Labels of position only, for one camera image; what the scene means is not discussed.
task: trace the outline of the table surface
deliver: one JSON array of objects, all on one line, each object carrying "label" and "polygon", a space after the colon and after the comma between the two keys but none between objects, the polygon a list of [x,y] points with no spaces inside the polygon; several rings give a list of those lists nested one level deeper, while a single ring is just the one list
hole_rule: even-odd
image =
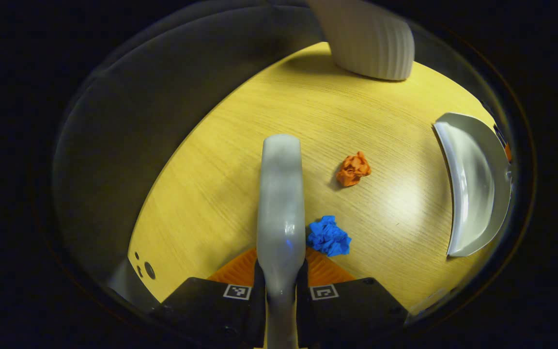
[{"label": "table surface", "polygon": [[[417,62],[406,81],[381,81],[336,66],[325,42],[302,49],[234,90],[177,148],[142,207],[128,258],[143,274],[151,264],[155,280],[141,280],[163,301],[186,278],[207,278],[255,247],[262,142],[289,133],[301,140],[306,223],[334,215],[352,237],[350,254],[332,260],[419,306],[472,276],[492,249],[447,257],[450,179],[432,129],[446,112],[494,125],[467,90]],[[341,188],[335,172],[359,150],[372,174]]]}]

